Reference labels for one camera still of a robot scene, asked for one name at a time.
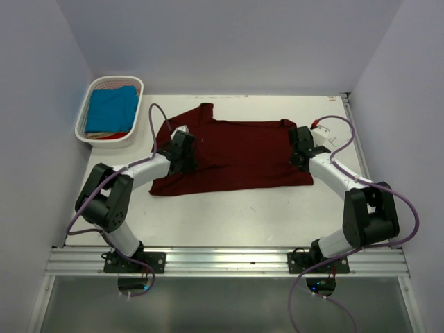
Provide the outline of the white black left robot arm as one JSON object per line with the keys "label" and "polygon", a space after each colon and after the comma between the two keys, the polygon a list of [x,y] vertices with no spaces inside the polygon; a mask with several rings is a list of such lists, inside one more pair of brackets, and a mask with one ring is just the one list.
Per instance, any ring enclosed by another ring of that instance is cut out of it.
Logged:
{"label": "white black left robot arm", "polygon": [[119,263],[128,272],[144,264],[141,241],[126,222],[132,192],[142,185],[197,169],[195,137],[188,127],[176,128],[166,146],[146,159],[122,166],[99,163],[91,170],[75,204],[75,217],[96,226],[121,253]]}

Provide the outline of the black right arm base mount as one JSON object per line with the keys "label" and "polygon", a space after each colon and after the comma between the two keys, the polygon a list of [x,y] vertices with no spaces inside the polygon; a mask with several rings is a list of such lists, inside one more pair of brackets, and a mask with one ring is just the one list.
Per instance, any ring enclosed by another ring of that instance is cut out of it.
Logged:
{"label": "black right arm base mount", "polygon": [[[287,253],[287,267],[290,274],[299,274],[304,270],[316,264],[324,262],[326,259],[321,255],[312,253],[311,250],[297,247]],[[322,266],[310,271],[314,274],[347,274],[350,272],[348,259],[346,257],[337,259],[336,261],[323,264]]]}

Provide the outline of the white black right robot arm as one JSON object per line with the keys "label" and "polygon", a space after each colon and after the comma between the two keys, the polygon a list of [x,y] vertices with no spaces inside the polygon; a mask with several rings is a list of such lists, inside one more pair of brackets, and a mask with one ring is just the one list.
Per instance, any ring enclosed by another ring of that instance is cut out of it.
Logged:
{"label": "white black right robot arm", "polygon": [[390,186],[373,182],[340,164],[341,172],[331,159],[331,151],[323,145],[325,131],[306,126],[289,130],[292,149],[290,163],[300,171],[323,181],[343,200],[342,226],[336,232],[317,239],[309,249],[309,264],[317,272],[325,272],[334,257],[399,235],[400,227]]}

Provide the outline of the dark red t shirt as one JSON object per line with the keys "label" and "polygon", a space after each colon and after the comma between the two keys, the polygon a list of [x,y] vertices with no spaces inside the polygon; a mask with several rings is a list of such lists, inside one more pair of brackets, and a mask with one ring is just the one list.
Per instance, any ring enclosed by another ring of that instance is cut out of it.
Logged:
{"label": "dark red t shirt", "polygon": [[197,108],[165,121],[157,144],[170,140],[173,129],[186,125],[196,138],[197,170],[153,181],[153,196],[181,196],[216,191],[311,186],[313,178],[289,161],[288,131],[296,123],[279,121],[224,121],[213,117],[214,106]]}

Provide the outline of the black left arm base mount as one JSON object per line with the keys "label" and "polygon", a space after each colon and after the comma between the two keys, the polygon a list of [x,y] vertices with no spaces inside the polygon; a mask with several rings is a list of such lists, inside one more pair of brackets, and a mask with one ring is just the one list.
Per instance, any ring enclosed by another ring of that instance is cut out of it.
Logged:
{"label": "black left arm base mount", "polygon": [[165,252],[144,250],[138,250],[129,259],[111,251],[103,253],[101,258],[105,261],[103,271],[116,274],[163,273],[167,262]]}

